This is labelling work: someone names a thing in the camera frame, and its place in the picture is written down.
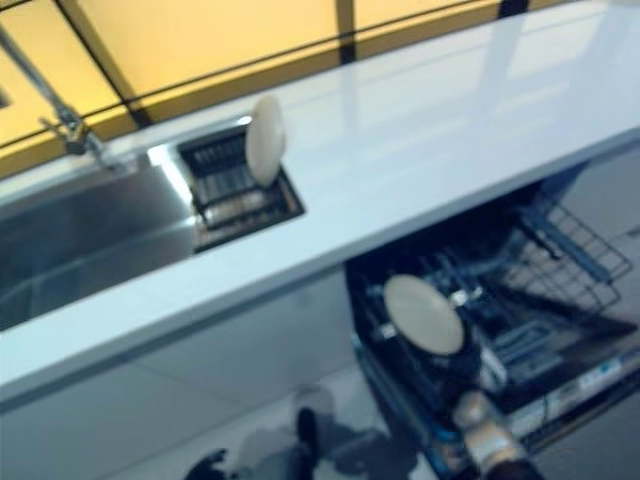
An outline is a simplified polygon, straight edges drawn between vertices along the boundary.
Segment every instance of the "yellow wall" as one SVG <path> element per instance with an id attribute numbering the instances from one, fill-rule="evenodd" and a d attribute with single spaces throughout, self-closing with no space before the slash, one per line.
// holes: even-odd
<path id="1" fill-rule="evenodd" d="M 537 0 L 543 6 L 557 0 Z M 0 7 L 7 5 L 7 0 Z M 339 64 L 336 0 L 63 0 L 63 6 L 120 95 L 152 121 L 193 111 Z M 499 0 L 354 0 L 356 51 L 363 58 L 407 43 L 496 18 Z M 389 20 L 422 13 L 379 26 Z M 51 0 L 0 12 L 0 23 L 61 96 L 83 115 L 121 99 L 96 67 Z M 292 48 L 277 58 L 264 59 Z M 180 82 L 263 59 L 175 88 Z M 0 109 L 0 177 L 61 152 L 51 135 L 4 146 L 41 129 L 47 103 L 0 52 L 0 86 L 11 105 Z M 103 136 L 136 128 L 118 106 L 88 118 Z"/>
<path id="2" fill-rule="evenodd" d="M 118 103 L 118 97 L 50 0 L 2 12 L 0 23 L 44 72 L 58 93 L 79 113 Z M 38 117 L 52 118 L 51 107 L 0 49 L 0 84 L 11 104 L 0 109 L 0 144 L 41 129 Z"/>

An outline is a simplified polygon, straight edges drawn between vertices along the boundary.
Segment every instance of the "faucet handle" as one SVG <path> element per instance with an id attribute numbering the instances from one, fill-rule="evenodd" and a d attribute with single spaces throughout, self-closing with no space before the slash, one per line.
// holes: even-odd
<path id="1" fill-rule="evenodd" d="M 84 124 L 79 124 L 74 130 L 69 130 L 65 135 L 58 125 L 52 124 L 44 117 L 40 117 L 40 123 L 44 128 L 53 133 L 58 140 L 64 143 L 67 153 L 72 155 L 84 155 L 87 152 L 87 148 L 84 144 L 85 130 Z"/>
<path id="2" fill-rule="evenodd" d="M 54 125 L 53 123 L 51 123 L 49 120 L 47 120 L 44 117 L 40 117 L 38 120 L 40 121 L 40 124 L 44 128 L 46 128 L 51 133 L 53 133 L 56 137 L 58 137 L 58 140 L 60 140 L 62 142 L 66 142 L 67 141 L 67 137 L 65 137 L 64 134 L 60 131 L 60 127 L 58 125 Z"/>

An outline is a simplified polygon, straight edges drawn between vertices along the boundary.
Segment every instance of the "white plate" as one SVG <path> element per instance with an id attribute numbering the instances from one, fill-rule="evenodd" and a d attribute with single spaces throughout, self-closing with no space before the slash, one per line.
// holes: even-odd
<path id="1" fill-rule="evenodd" d="M 384 303 L 396 329 L 418 348 L 436 355 L 452 355 L 462 348 L 462 320 L 424 280 L 394 275 L 384 286 Z"/>
<path id="2" fill-rule="evenodd" d="M 246 139 L 247 163 L 254 180 L 268 187 L 280 170 L 286 145 L 284 120 L 278 100 L 267 95 L 258 100 Z"/>

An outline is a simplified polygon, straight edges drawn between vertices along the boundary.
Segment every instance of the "floor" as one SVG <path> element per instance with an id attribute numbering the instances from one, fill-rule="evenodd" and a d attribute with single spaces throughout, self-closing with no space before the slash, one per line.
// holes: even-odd
<path id="1" fill-rule="evenodd" d="M 398 442 L 388 441 L 384 420 L 356 365 L 101 480 L 182 480 L 199 460 L 221 448 L 228 449 L 222 464 L 225 470 L 247 471 L 293 444 L 294 412 L 299 406 L 311 406 L 320 413 L 321 433 L 329 431 L 323 424 L 331 418 L 331 432 L 324 435 L 324 441 L 321 439 L 325 450 L 355 440 L 350 444 L 357 444 L 364 457 L 364 461 L 341 462 L 338 468 L 342 473 L 336 469 L 336 462 L 323 460 L 316 470 L 316 480 L 435 480 L 424 459 Z M 356 435 L 363 430 L 367 431 L 365 435 Z"/>

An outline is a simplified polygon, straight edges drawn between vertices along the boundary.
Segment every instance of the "black shoe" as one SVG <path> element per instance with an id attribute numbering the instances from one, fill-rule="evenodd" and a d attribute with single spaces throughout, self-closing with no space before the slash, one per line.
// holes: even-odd
<path id="1" fill-rule="evenodd" d="M 318 464 L 318 422 L 316 414 L 310 408 L 303 408 L 298 412 L 296 421 L 298 441 L 308 453 L 309 464 L 315 468 Z"/>

